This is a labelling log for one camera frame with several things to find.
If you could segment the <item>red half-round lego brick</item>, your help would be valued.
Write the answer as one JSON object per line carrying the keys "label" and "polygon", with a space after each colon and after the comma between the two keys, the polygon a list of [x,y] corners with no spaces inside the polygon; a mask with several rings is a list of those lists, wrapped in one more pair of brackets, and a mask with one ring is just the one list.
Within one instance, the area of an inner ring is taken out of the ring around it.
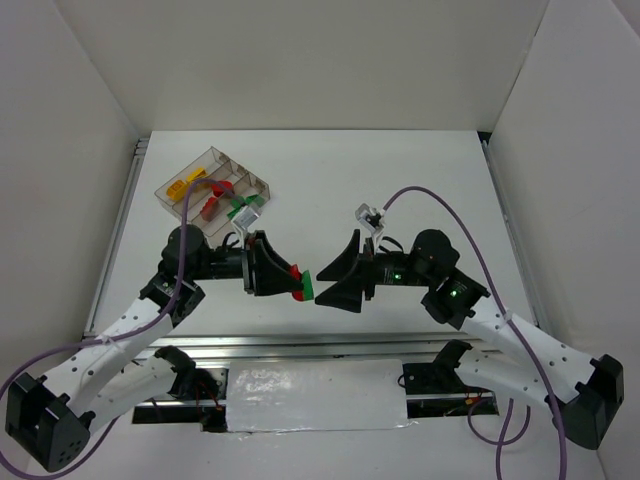
{"label": "red half-round lego brick", "polygon": [[293,290],[291,295],[296,301],[302,302],[304,300],[304,284],[302,282],[302,273],[300,272],[298,265],[293,264],[289,269],[289,273],[297,282],[297,289]]}

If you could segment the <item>green half-round lego brick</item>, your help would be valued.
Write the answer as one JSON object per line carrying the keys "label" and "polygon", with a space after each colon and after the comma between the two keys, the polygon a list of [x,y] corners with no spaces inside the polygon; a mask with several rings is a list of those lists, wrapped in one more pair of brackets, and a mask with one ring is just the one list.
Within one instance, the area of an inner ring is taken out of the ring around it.
{"label": "green half-round lego brick", "polygon": [[313,300],[314,290],[313,290],[312,276],[308,270],[305,270],[301,274],[301,282],[303,284],[302,300],[303,301]]}

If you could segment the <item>red rectangular lego brick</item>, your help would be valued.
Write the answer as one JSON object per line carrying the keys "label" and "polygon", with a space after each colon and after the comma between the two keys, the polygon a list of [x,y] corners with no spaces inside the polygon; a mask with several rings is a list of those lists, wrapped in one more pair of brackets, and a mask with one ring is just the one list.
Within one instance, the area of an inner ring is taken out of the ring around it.
{"label": "red rectangular lego brick", "polygon": [[205,222],[211,222],[217,215],[218,207],[218,198],[211,196],[200,210],[202,220]]}

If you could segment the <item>green lego plate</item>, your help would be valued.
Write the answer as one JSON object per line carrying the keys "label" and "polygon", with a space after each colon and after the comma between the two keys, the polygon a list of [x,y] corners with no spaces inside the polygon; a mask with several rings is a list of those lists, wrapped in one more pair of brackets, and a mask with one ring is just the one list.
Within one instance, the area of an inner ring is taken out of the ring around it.
{"label": "green lego plate", "polygon": [[262,207],[266,200],[264,197],[260,196],[260,195],[251,195],[245,198],[245,202],[248,205],[255,205],[257,207]]}

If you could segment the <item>red rounded lego brick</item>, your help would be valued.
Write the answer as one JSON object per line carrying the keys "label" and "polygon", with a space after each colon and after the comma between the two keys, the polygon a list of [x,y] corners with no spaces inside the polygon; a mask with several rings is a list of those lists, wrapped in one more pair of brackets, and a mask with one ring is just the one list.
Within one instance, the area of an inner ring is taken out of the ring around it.
{"label": "red rounded lego brick", "polygon": [[211,184],[212,194],[219,198],[233,192],[233,183],[225,180],[217,181]]}

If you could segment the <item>yellow rounded lego brick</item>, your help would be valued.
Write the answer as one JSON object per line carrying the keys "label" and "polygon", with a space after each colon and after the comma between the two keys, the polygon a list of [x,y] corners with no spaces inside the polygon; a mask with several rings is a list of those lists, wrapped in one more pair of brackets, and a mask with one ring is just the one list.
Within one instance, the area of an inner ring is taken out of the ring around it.
{"label": "yellow rounded lego brick", "polygon": [[174,203],[180,202],[186,195],[189,185],[183,180],[176,180],[166,190],[166,196]]}

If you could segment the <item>yellow rectangular lego brick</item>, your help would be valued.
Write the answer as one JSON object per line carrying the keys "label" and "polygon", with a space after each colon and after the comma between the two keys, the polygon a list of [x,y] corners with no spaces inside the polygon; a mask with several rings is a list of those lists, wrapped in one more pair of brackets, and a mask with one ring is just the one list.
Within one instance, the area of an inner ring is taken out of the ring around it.
{"label": "yellow rectangular lego brick", "polygon": [[198,179],[206,178],[206,177],[207,177],[206,170],[202,167],[198,167],[187,175],[186,180],[188,183],[193,183]]}

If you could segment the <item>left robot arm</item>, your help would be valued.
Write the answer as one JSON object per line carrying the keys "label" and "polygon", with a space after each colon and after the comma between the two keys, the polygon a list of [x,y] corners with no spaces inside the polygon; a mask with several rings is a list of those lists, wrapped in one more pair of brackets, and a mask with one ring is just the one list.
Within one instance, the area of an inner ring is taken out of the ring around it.
{"label": "left robot arm", "polygon": [[177,347],[161,347],[136,363],[139,353],[185,320],[204,299],[201,280],[240,279],[258,297],[301,292],[303,275],[282,259],[262,231],[237,246],[211,248],[194,225],[174,229],[157,273],[109,328],[66,346],[70,357],[39,377],[20,367],[1,387],[6,433],[58,479],[84,463],[98,430],[156,395],[191,399],[210,391],[211,376]]}

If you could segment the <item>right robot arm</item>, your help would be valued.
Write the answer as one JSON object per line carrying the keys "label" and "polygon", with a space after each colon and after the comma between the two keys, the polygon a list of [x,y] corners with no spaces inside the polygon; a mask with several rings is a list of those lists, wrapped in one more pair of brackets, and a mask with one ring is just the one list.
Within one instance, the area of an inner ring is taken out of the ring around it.
{"label": "right robot arm", "polygon": [[318,274],[331,285],[315,302],[359,313],[379,285],[426,288],[421,303],[432,319],[510,359],[491,359],[465,342],[451,341],[436,358],[450,375],[544,411],[556,403],[566,438],[598,449],[624,400],[622,364],[610,355],[595,358],[575,350],[518,315],[502,313],[487,288],[457,268],[459,258],[440,230],[420,232],[407,253],[376,253],[372,240],[362,241],[355,232]]}

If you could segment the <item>clear compartment organizer tray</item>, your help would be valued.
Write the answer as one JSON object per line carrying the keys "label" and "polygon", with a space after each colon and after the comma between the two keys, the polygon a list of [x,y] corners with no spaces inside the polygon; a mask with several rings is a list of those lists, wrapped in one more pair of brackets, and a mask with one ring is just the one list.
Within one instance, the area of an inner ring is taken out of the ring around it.
{"label": "clear compartment organizer tray", "polygon": [[[207,177],[188,183],[186,180],[187,175],[198,167],[206,170]],[[185,197],[180,202],[174,203],[166,196],[166,190],[178,179],[185,181],[189,188]],[[211,184],[221,180],[232,182],[233,192],[218,198],[217,215],[211,222],[205,222],[200,216],[200,210],[206,201],[211,196],[214,196],[211,191]],[[176,218],[182,217],[183,206],[187,205],[187,222],[199,227],[212,246],[220,244],[223,237],[232,231],[231,220],[227,217],[227,214],[234,210],[231,205],[232,199],[243,197],[245,200],[246,197],[251,195],[264,197],[266,204],[271,197],[269,185],[246,167],[238,164],[228,155],[214,147],[206,150],[155,191],[155,197],[160,205]]]}

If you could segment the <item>white cover panel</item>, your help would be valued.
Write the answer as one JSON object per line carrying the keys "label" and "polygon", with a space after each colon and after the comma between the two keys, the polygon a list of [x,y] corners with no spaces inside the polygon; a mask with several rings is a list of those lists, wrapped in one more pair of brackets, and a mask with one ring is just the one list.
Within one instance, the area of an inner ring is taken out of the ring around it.
{"label": "white cover panel", "polygon": [[366,431],[410,424],[402,363],[386,360],[234,362],[226,390],[231,432]]}

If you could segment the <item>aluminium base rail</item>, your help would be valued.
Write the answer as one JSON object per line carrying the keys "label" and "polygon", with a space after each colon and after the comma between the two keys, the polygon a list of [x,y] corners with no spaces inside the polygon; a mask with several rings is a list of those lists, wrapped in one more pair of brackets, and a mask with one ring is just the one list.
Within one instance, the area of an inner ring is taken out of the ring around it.
{"label": "aluminium base rail", "polygon": [[207,365],[235,360],[432,358],[451,340],[460,340],[482,352],[497,351],[464,333],[378,333],[264,336],[175,336],[155,341],[134,356],[142,362],[156,350],[175,346]]}

